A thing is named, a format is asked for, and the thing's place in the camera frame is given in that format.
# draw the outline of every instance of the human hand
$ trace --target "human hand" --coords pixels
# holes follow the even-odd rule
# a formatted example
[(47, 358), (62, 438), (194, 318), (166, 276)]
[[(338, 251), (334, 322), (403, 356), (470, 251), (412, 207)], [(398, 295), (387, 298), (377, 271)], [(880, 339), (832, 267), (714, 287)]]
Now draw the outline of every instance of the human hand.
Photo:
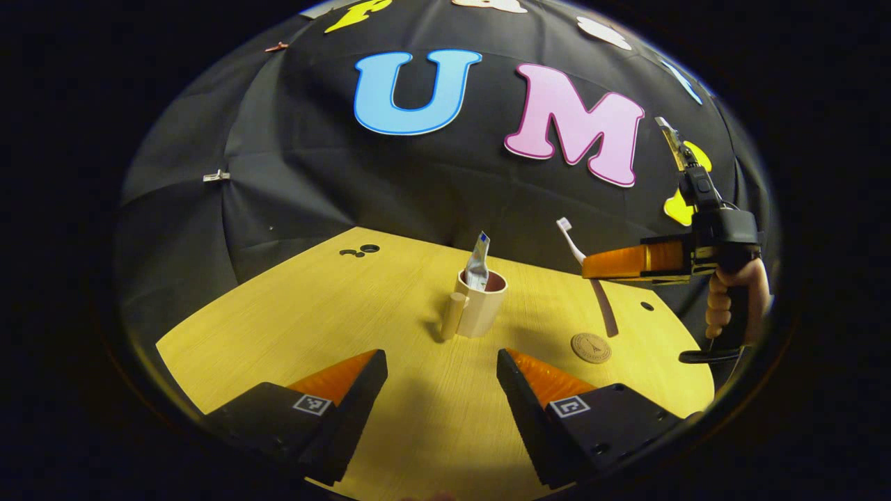
[[(399, 501), (418, 501), (414, 497), (403, 497)], [(438, 493), (434, 494), (431, 497), (428, 497), (424, 501), (457, 501), (454, 494), (451, 492), (445, 492), (444, 490), (440, 490)]]
[(767, 271), (761, 259), (749, 261), (740, 271), (728, 274), (718, 268), (708, 282), (708, 310), (706, 310), (706, 337), (714, 339), (721, 335), (723, 328), (730, 323), (730, 296), (728, 287), (748, 287), (748, 321), (743, 342), (750, 344), (761, 338), (764, 330), (764, 316), (771, 306), (771, 293), (767, 283)]

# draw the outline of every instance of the blue letter u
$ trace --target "blue letter u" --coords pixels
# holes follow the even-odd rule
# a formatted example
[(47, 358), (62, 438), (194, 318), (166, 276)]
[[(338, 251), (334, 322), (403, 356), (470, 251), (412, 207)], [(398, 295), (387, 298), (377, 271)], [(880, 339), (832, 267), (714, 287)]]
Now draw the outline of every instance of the blue letter u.
[(458, 116), (470, 65), (483, 59), (478, 53), (458, 49), (433, 51), (427, 59), (437, 64), (433, 98), (417, 110), (393, 104), (399, 67), (412, 60), (409, 53), (380, 53), (356, 63), (356, 119), (374, 132), (415, 136), (445, 127)]

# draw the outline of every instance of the black fabric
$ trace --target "black fabric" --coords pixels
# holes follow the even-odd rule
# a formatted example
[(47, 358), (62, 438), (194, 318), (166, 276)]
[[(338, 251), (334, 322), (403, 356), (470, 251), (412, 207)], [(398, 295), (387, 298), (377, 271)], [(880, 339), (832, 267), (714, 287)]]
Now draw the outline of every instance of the black fabric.
[[(693, 76), (678, 67), (701, 106), (633, 33), (626, 38), (634, 50), (623, 51), (577, 27), (578, 15), (605, 22), (592, 12), (521, 3), (528, 14), (433, 0), (393, 3), (324, 34), (346, 11), (338, 9), (314, 21), (288, 21), (208, 70), (161, 117), (127, 178), (118, 270), (130, 326), (153, 343), (238, 283), (352, 226), (467, 251), (483, 230), (492, 237), (493, 256), (570, 273), (578, 264), (558, 218), (572, 222), (573, 238), (587, 253), (684, 233), (688, 228), (662, 209), (678, 173), (657, 116), (708, 154), (724, 197), (766, 224), (772, 213), (755, 147)], [(290, 48), (263, 52), (280, 40)], [(418, 108), (429, 101), (436, 75), (427, 54), (446, 48), (483, 56), (470, 67), (453, 122), (420, 136), (385, 136), (357, 122), (356, 62), (411, 53), (394, 101)], [(633, 187), (601, 181), (585, 161), (567, 165), (553, 127), (557, 151), (549, 160), (505, 149), (524, 109), (527, 83), (516, 72), (523, 62), (569, 75), (588, 107), (610, 91), (641, 105), (646, 116), (638, 127)], [(201, 185), (201, 176), (218, 168), (231, 181)], [(196, 198), (216, 198), (200, 210), (187, 207), (185, 199), (176, 202), (186, 196), (177, 194), (180, 185), (194, 185), (189, 193)], [(153, 230), (141, 227), (146, 218), (154, 218)], [(194, 226), (168, 223), (177, 219)], [(700, 343), (704, 283), (695, 278), (689, 286), (656, 289)]]

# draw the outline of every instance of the toothpaste tube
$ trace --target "toothpaste tube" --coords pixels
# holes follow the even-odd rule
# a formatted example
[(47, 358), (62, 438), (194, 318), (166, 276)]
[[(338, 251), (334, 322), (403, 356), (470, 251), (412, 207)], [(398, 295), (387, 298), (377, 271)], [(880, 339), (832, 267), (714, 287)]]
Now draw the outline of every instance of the toothpaste tube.
[(464, 268), (464, 282), (471, 289), (484, 291), (489, 281), (489, 270), (486, 268), (486, 254), (489, 252), (489, 237), (479, 232), (477, 245), (470, 254), (470, 260)]

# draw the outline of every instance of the yellow letter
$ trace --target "yellow letter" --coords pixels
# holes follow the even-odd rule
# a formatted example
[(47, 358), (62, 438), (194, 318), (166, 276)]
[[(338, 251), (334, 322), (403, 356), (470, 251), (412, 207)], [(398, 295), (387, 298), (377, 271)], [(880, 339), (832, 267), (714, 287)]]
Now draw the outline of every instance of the yellow letter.
[(368, 12), (377, 12), (387, 5), (390, 5), (391, 2), (393, 2), (393, 0), (371, 0), (371, 2), (362, 2), (361, 4), (353, 5), (349, 8), (347, 13), (340, 18), (340, 21), (337, 21), (337, 24), (326, 29), (325, 33), (334, 31), (338, 28), (343, 28), (344, 26), (356, 24), (359, 21), (365, 21), (368, 19)]
[[(708, 156), (705, 152), (703, 152), (696, 144), (691, 143), (690, 141), (684, 141), (691, 150), (693, 150), (693, 154), (696, 155), (696, 160), (699, 161), (699, 165), (706, 168), (706, 171), (712, 171), (712, 161), (708, 159)], [(687, 202), (683, 200), (681, 196), (681, 190), (678, 189), (674, 192), (674, 196), (668, 200), (666, 200), (665, 205), (663, 206), (666, 214), (671, 218), (681, 223), (684, 226), (689, 226), (693, 222), (693, 207), (687, 205)]]

